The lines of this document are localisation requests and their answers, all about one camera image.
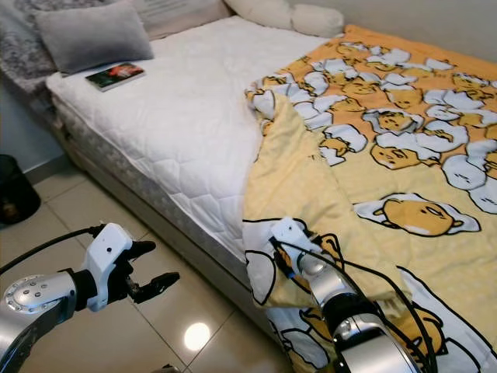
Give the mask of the dark red cover book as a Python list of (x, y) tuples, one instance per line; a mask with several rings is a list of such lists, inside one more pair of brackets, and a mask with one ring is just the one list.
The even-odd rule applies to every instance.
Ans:
[(107, 68), (106, 70), (88, 75), (85, 80), (100, 92), (117, 88), (146, 74), (144, 68), (132, 63), (122, 63)]

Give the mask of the yellow cartoon print blanket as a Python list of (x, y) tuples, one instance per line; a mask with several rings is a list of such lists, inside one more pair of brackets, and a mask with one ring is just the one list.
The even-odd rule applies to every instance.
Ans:
[(276, 266), (291, 217), (438, 373), (497, 373), (497, 64), (348, 26), (245, 92), (253, 301), (298, 373), (331, 373), (308, 282)]

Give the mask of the white quilted mattress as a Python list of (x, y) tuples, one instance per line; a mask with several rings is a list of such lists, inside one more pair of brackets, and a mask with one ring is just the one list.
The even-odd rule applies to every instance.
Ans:
[(245, 178), (262, 140), (245, 90), (324, 39), (231, 16), (153, 40), (144, 75), (100, 92), (88, 72), (46, 79), (79, 150), (145, 203), (244, 263)]

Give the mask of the black waste bin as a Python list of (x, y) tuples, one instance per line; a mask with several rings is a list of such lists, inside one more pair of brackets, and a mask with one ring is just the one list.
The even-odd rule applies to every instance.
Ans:
[(29, 219), (40, 208), (40, 196), (13, 156), (0, 155), (0, 220), (14, 225)]

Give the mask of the plain grey cushion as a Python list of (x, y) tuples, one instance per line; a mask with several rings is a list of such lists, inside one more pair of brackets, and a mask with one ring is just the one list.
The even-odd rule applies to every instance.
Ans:
[(64, 74), (154, 57), (131, 0), (89, 8), (39, 11), (35, 13), (35, 23), (54, 67)]

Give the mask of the grey patterned cushion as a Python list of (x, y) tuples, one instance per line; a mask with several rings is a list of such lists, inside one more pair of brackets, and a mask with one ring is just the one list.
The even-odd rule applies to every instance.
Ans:
[(1, 71), (27, 95), (45, 95), (45, 79), (56, 71), (56, 67), (40, 39), (35, 15), (46, 11), (103, 6), (111, 1), (0, 0)]

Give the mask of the short cream bolster pillow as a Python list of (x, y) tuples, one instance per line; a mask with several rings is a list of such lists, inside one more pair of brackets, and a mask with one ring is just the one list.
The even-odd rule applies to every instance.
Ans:
[(334, 9), (308, 4), (291, 8), (291, 27), (294, 31), (319, 38), (334, 38), (345, 28), (344, 15)]

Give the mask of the long cream bolster pillow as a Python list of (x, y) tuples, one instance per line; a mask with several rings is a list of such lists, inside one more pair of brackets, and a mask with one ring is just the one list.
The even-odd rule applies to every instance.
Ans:
[(227, 7), (245, 20), (263, 27), (290, 30), (294, 8), (287, 0), (223, 0)]

